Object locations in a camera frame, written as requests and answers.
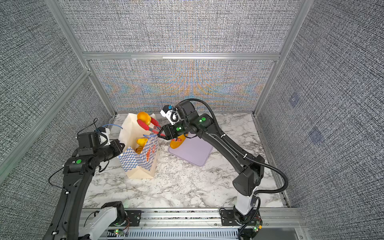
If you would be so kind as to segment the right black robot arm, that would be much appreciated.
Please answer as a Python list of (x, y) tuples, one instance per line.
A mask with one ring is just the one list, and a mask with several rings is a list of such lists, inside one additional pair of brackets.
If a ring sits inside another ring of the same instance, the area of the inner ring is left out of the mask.
[(193, 114), (193, 117), (195, 118), (189, 122), (183, 120), (175, 124), (162, 126), (158, 137), (173, 140), (183, 134), (192, 133), (209, 143), (223, 155), (239, 174), (233, 180), (233, 186), (238, 192), (234, 215), (236, 221), (244, 225), (250, 221), (255, 212), (256, 195), (254, 193), (263, 178), (264, 167), (262, 164), (265, 160), (261, 156), (253, 156), (236, 144), (214, 123), (213, 118), (208, 114), (202, 114), (201, 116)]

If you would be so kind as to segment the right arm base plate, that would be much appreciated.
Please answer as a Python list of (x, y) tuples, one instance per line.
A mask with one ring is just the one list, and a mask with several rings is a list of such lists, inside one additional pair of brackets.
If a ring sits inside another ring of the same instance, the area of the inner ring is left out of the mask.
[(240, 226), (240, 224), (235, 218), (233, 209), (220, 208), (219, 214), (220, 214), (222, 226), (224, 227)]

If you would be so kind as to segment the lilac plastic tray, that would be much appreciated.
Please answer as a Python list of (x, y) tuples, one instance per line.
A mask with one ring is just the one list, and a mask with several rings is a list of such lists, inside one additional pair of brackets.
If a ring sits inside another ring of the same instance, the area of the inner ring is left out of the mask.
[(169, 153), (191, 164), (202, 167), (207, 162), (213, 146), (199, 137), (186, 138), (177, 148), (169, 147)]

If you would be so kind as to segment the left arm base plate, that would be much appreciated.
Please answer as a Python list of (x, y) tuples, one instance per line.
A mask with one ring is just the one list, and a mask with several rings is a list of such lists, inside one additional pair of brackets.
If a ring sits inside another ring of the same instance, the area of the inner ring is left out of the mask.
[(117, 219), (110, 225), (111, 227), (138, 227), (142, 218), (141, 210), (118, 211)]

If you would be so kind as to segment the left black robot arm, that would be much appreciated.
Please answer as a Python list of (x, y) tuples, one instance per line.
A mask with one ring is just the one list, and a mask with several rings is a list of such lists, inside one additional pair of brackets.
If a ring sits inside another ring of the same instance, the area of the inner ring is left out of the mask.
[(77, 240), (79, 223), (88, 187), (102, 162), (119, 156), (125, 145), (111, 140), (109, 145), (78, 149), (64, 165), (63, 186), (53, 219), (44, 240)]

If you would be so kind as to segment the red kitchen tongs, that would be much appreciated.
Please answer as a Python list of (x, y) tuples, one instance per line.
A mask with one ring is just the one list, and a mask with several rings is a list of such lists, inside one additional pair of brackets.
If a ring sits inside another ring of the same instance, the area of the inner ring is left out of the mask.
[(137, 119), (137, 123), (142, 129), (146, 131), (150, 131), (154, 134), (157, 134), (160, 137), (166, 137), (164, 133), (160, 133), (160, 130), (162, 127), (159, 125), (158, 121), (153, 118), (151, 118), (151, 121), (149, 123), (143, 120)]

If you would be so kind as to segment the ridged yellow spiral bread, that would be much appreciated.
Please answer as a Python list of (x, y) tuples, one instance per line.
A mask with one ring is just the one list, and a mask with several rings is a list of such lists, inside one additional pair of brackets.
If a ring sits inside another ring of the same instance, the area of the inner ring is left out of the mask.
[(137, 154), (141, 154), (142, 151), (143, 151), (143, 147), (138, 147), (138, 148), (135, 149), (135, 152)]

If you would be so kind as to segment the aluminium front rail frame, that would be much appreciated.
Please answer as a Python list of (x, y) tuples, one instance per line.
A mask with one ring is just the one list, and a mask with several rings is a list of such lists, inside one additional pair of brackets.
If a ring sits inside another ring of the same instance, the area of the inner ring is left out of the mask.
[[(90, 240), (98, 239), (105, 230), (117, 219), (118, 211), (141, 210), (142, 218), (139, 227), (152, 227), (166, 229), (175, 228), (213, 228), (223, 227), (217, 208), (176, 208), (176, 209), (125, 209), (122, 202), (106, 203), (97, 210), (96, 216), (82, 229), (79, 228), (79, 237), (87, 237)], [(245, 223), (251, 227), (253, 222), (261, 221), (261, 214), (266, 213), (268, 220), (261, 223), (262, 226), (295, 227), (299, 229), (298, 238), (311, 239), (309, 229), (304, 223), (298, 208), (266, 208), (254, 207), (254, 214), (250, 221)]]

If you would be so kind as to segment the long orange baguette bread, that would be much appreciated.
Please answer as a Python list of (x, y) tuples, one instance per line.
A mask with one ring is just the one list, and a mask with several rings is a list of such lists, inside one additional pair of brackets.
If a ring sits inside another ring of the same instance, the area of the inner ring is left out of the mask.
[(185, 139), (186, 139), (186, 136), (181, 135), (181, 136), (177, 137), (176, 139), (171, 140), (170, 148), (171, 149), (177, 149), (178, 147), (180, 147), (183, 144)]

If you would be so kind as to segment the blue checkered paper bag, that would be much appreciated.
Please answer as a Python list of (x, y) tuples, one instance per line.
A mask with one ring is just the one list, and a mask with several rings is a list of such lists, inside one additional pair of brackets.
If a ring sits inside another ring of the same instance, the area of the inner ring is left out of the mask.
[(129, 179), (153, 179), (157, 167), (159, 140), (156, 134), (144, 130), (136, 114), (118, 114), (111, 125), (110, 138), (125, 145), (117, 156)]

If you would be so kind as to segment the small yellow croissant bread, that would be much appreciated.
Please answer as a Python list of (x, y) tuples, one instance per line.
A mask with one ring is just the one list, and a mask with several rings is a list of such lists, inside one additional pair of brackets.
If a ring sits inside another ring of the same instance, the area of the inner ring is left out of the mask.
[(149, 126), (151, 124), (152, 117), (146, 112), (140, 112), (137, 114), (137, 120)]

